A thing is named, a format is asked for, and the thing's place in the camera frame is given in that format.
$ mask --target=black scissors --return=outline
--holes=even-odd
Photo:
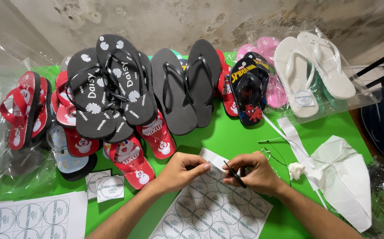
[[[238,175],[237,173],[235,173],[235,171],[233,171],[233,169],[232,169],[229,165],[227,165],[226,161],[223,160],[223,162],[224,162],[224,164],[226,164],[227,169],[228,169],[229,172],[232,174],[232,176],[239,182],[239,184],[241,184],[241,186],[242,186],[243,188],[246,188],[246,185],[245,185],[245,183],[242,181],[241,177],[239,177],[239,175]]]

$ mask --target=white sandal strap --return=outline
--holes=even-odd
[[[292,61],[294,60],[294,54],[300,54],[301,56],[303,56],[306,59],[308,59],[306,54],[304,54],[303,52],[301,52],[299,50],[292,50],[291,51],[291,56],[289,57],[288,63],[286,64],[286,69],[285,69],[285,71],[286,71],[286,75],[285,75],[286,78],[288,78],[289,70],[291,68]],[[310,76],[307,79],[307,83],[305,84],[305,90],[310,89],[311,83],[313,81],[313,76],[314,76],[314,65],[311,64],[311,72],[310,72]]]
[[[314,58],[315,58],[316,62],[318,63],[319,66],[321,66],[322,62],[320,61],[320,52],[319,52],[319,43],[318,43],[318,41],[326,42],[327,46],[329,46],[329,48],[331,50],[333,50],[334,59],[335,59],[335,62],[336,62],[336,69],[338,71],[338,74],[341,76],[342,75],[341,56],[339,55],[338,48],[331,41],[320,38],[320,39],[311,40],[311,41],[308,42],[308,43],[313,43],[314,42]]]

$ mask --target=green table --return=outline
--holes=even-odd
[[[37,71],[42,76],[46,75],[48,79],[54,82],[55,76],[52,76],[56,73],[54,67],[37,69]],[[220,99],[214,99],[214,105],[215,110],[212,114],[210,125],[205,128],[196,128],[187,135],[174,137],[179,152],[199,154],[201,148],[205,147],[222,157],[231,159],[238,154],[252,153],[266,147],[271,150],[272,155],[281,162],[283,162],[283,158],[287,165],[297,161],[290,145],[283,139],[273,140],[271,145],[258,143],[262,140],[280,137],[269,123],[262,120],[258,125],[244,128],[237,117],[228,117],[226,115]],[[276,117],[268,117],[277,125]],[[337,135],[346,139],[353,149],[362,154],[366,163],[372,161],[369,150],[348,112],[297,125],[295,128],[308,154],[312,154],[332,135]],[[142,141],[142,146],[146,159],[154,168],[156,176],[158,176],[169,159],[158,160],[153,156],[147,143]],[[94,171],[112,169],[112,175],[121,173],[110,160],[104,158],[102,150],[97,152],[97,155],[98,163]],[[270,165],[283,180],[289,183],[289,174],[286,166],[281,165],[275,160],[270,160]],[[321,204],[319,197],[316,192],[312,190],[306,177],[301,176],[300,180],[293,181],[291,185],[297,191]],[[51,194],[57,195],[85,190],[86,182],[84,179],[77,182],[67,182],[57,172],[55,187]],[[123,199],[108,200],[99,204],[96,199],[89,200],[86,235],[93,231],[94,228],[125,204],[136,193],[138,193],[138,191],[126,183],[125,197]],[[158,199],[133,229],[129,238],[147,239],[177,194],[178,192],[170,193]],[[279,200],[267,196],[263,196],[263,198],[273,205],[273,209],[267,218],[260,238],[310,238],[310,235]]]

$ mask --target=white flower print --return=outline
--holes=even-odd
[[[87,54],[83,54],[81,57],[82,57],[82,60],[85,62],[89,62],[90,60],[92,60]]]
[[[124,42],[120,40],[120,41],[117,41],[117,45],[115,47],[118,49],[121,49],[123,48],[123,46],[124,46]]]
[[[109,45],[106,42],[101,42],[101,49],[108,50]]]
[[[96,84],[98,84],[100,87],[104,87],[105,84],[104,84],[104,80],[101,78],[99,78],[97,81],[96,81]]]
[[[92,114],[97,114],[101,111],[101,107],[97,105],[96,103],[89,103],[86,106],[86,110],[89,112],[92,112]]]
[[[130,102],[136,102],[137,99],[138,99],[139,97],[140,97],[139,92],[137,92],[137,91],[132,91],[132,92],[130,92],[130,94],[129,94],[129,101],[130,101]]]
[[[121,70],[119,68],[114,68],[113,72],[117,78],[120,78],[121,76]]]

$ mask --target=white flip-flop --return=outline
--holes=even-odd
[[[355,87],[341,68],[341,55],[336,46],[310,32],[301,32],[297,39],[319,72],[329,94],[342,100],[353,97]]]
[[[312,66],[307,78],[307,55],[295,37],[287,37],[274,52],[274,65],[288,96],[292,112],[297,117],[307,118],[319,110],[319,105],[310,90],[314,76]]]

